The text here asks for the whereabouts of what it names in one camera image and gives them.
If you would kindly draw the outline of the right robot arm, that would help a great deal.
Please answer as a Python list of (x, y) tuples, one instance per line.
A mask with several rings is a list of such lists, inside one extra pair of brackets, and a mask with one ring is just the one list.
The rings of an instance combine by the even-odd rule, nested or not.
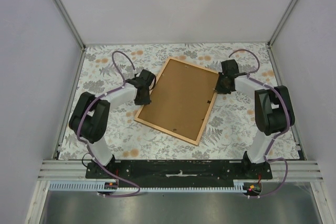
[(235, 60), (221, 62), (215, 92), (230, 94), (241, 92), (254, 99), (255, 123), (258, 131), (250, 148), (244, 153), (240, 166), (241, 174), (248, 179), (259, 173), (275, 139), (289, 131), (295, 123), (290, 94), (285, 86), (272, 87), (239, 72)]

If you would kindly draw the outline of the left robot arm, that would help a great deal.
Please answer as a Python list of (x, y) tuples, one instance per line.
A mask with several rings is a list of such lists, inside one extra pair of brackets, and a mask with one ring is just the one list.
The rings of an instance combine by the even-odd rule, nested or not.
[(143, 69), (132, 79), (127, 79), (122, 86), (101, 95), (84, 92), (80, 95), (69, 120), (79, 141), (88, 148), (88, 152), (99, 163), (97, 171), (104, 178), (115, 174), (116, 166), (110, 162), (113, 158), (104, 135), (111, 110), (127, 103), (148, 105), (151, 103), (150, 91), (156, 85), (156, 76)]

